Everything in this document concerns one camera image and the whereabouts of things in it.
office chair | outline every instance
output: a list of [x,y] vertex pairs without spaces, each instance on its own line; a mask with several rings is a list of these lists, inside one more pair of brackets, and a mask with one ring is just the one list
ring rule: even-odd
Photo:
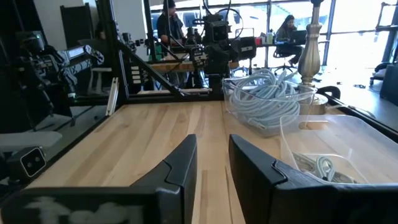
[[276,48],[276,50],[275,50],[275,52],[274,52],[274,58],[284,58],[285,61],[284,61],[284,64],[283,64],[283,65],[278,66],[278,67],[275,67],[275,68],[276,68],[276,70],[275,70],[275,72],[274,72],[275,75],[277,75],[277,71],[279,71],[279,70],[284,71],[285,69],[287,69],[287,70],[293,72],[291,68],[295,68],[295,67],[294,67],[294,66],[290,66],[290,65],[286,65],[286,58],[289,57],[289,56],[292,56],[292,54],[289,54],[289,53],[281,53],[281,52],[279,52],[279,49]]

